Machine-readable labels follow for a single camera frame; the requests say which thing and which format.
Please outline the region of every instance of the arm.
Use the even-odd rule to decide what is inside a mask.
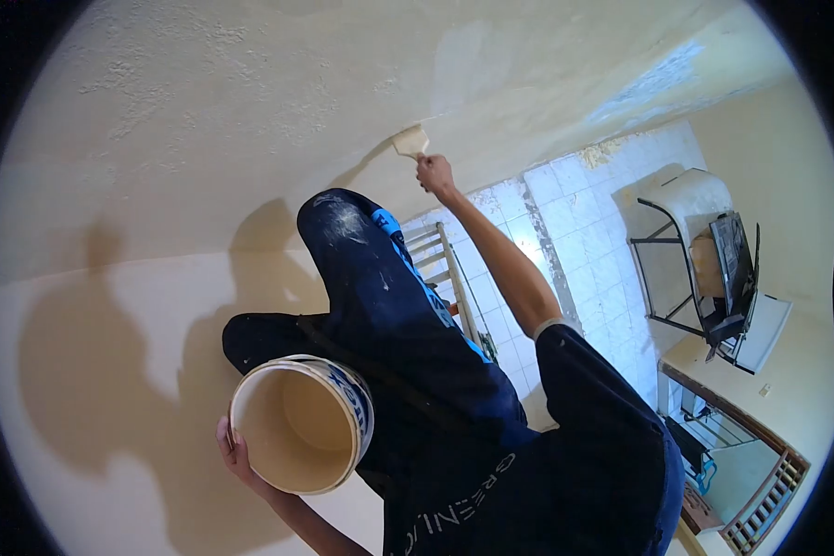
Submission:
[[[562,317],[556,295],[534,263],[456,190],[445,157],[418,158],[417,179],[463,224],[526,336],[533,337],[546,320]]]
[[[269,485],[251,469],[244,437],[234,433],[234,445],[226,438],[228,417],[216,424],[216,441],[226,467],[247,487],[272,506],[278,517],[320,556],[370,556],[370,552],[325,521],[300,496]]]

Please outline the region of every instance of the wooden ladder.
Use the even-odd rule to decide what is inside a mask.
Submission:
[[[446,280],[451,280],[455,302],[452,303],[448,312],[451,313],[452,317],[460,315],[464,335],[476,342],[476,345],[483,346],[484,335],[476,328],[472,308],[467,302],[467,293],[461,278],[460,265],[457,262],[455,252],[451,249],[451,244],[448,243],[445,236],[445,225],[442,222],[436,222],[406,232],[404,234],[404,246],[411,253],[414,267],[422,276],[425,276],[425,272],[438,271],[432,276],[424,278],[424,282],[439,286]]]

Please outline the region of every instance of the hand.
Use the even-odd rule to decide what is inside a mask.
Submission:
[[[451,165],[442,155],[418,155],[417,180],[424,190],[434,194],[443,205],[457,194]]]
[[[234,443],[228,443],[228,417],[220,417],[220,421],[216,423],[216,443],[220,445],[220,453],[222,459],[226,463],[229,471],[241,480],[247,487],[254,488],[259,483],[265,483],[263,479],[257,475],[250,466],[250,460],[247,458],[247,443],[243,436],[237,430],[233,431]]]

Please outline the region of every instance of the ladder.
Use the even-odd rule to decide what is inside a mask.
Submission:
[[[414,267],[429,287],[435,290],[445,281],[451,280],[455,302],[451,304],[448,312],[452,317],[460,315],[463,334],[481,347],[486,356],[496,363],[497,350],[491,335],[479,331],[476,327],[476,319],[473,317],[464,289],[466,281],[461,277],[461,266],[457,260],[457,254],[445,236],[445,225],[442,222],[436,222],[405,232],[404,246],[411,253]]]

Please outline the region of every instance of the bucket rim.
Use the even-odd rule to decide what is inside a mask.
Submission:
[[[341,485],[342,483],[344,483],[344,481],[346,479],[348,479],[352,475],[352,473],[355,471],[356,464],[357,464],[356,460],[358,458],[358,455],[361,453],[362,439],[361,439],[361,435],[358,433],[358,423],[355,420],[355,416],[353,415],[353,412],[350,410],[350,408],[348,406],[348,401],[345,400],[345,398],[342,395],[340,395],[339,392],[334,390],[334,388],[330,384],[328,384],[327,381],[323,380],[322,377],[320,375],[318,375],[317,372],[315,372],[308,364],[303,363],[301,361],[297,361],[297,360],[292,359],[292,358],[321,360],[321,361],[324,361],[325,363],[331,363],[335,366],[339,366],[339,364],[336,363],[336,362],[325,360],[324,358],[319,358],[319,357],[316,357],[316,356],[313,356],[313,355],[307,355],[307,354],[289,355],[289,356],[285,356],[285,357],[278,358],[278,359],[275,359],[275,360],[269,360],[269,361],[266,361],[265,363],[263,363],[261,365],[257,365],[256,367],[251,369],[250,372],[247,372],[244,375],[244,377],[241,379],[241,381],[237,384],[237,386],[234,388],[234,392],[232,393],[231,401],[228,403],[228,415],[227,415],[227,417],[228,417],[228,431],[227,431],[227,436],[228,436],[229,442],[234,442],[234,437],[232,436],[232,431],[234,430],[233,418],[234,418],[234,408],[235,408],[235,405],[236,405],[235,401],[238,399],[238,393],[241,391],[242,387],[244,387],[245,383],[248,383],[248,382],[252,381],[253,378],[257,374],[271,373],[271,372],[274,372],[274,371],[284,371],[284,370],[286,370],[286,371],[293,371],[293,372],[297,372],[297,373],[306,374],[307,376],[309,376],[310,378],[315,380],[317,383],[321,384],[327,391],[329,391],[331,393],[332,396],[334,396],[334,399],[337,401],[338,404],[340,404],[340,406],[343,408],[343,413],[346,415],[346,419],[347,419],[347,422],[349,424],[349,432],[350,432],[351,437],[352,437],[352,450],[349,453],[349,462],[346,465],[346,469],[343,471],[343,473],[331,485],[320,488],[319,490],[309,490],[309,491],[291,490],[289,488],[279,486],[279,485],[273,483],[271,480],[264,477],[259,471],[257,471],[253,467],[252,463],[251,463],[251,470],[254,473],[256,473],[256,475],[260,479],[266,481],[269,485],[271,485],[274,488],[277,488],[278,490],[281,490],[282,492],[286,492],[286,493],[292,494],[292,495],[321,495],[321,494],[330,492],[331,490],[334,490],[334,488],[336,488],[339,485]]]

